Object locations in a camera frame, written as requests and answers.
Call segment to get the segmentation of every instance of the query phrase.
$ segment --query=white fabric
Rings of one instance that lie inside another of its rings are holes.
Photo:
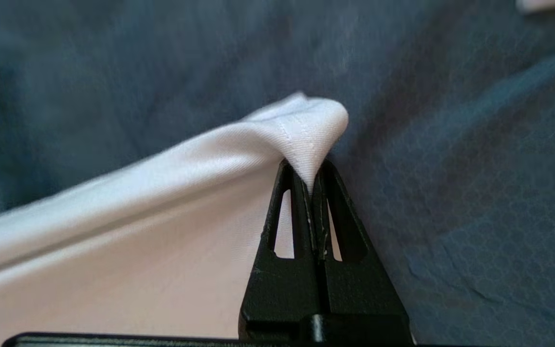
[[[517,0],[517,7],[525,13],[555,9],[555,0]]]
[[[342,105],[296,94],[0,216],[0,344],[26,331],[237,336],[277,165],[311,187]]]

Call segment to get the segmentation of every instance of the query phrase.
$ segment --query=dark blue background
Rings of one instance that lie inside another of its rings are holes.
[[[555,11],[0,0],[0,212],[296,91],[420,342],[555,346]]]

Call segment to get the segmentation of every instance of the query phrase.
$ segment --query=black plastic clip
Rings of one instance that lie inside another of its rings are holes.
[[[294,259],[274,251],[282,196],[291,191]],[[333,257],[330,213],[342,261]],[[337,169],[326,160],[308,195],[280,165],[241,304],[241,340],[412,344],[408,315],[357,218]]]

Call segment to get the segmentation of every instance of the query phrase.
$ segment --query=blue fabric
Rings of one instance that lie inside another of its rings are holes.
[[[297,90],[420,342],[555,346],[555,11],[0,0],[0,212]]]

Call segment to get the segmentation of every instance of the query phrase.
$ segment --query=white cloth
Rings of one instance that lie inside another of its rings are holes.
[[[296,94],[0,216],[0,345],[26,331],[237,336],[282,158],[311,187],[348,122]]]
[[[517,0],[517,8],[525,13],[555,9],[555,0]]]

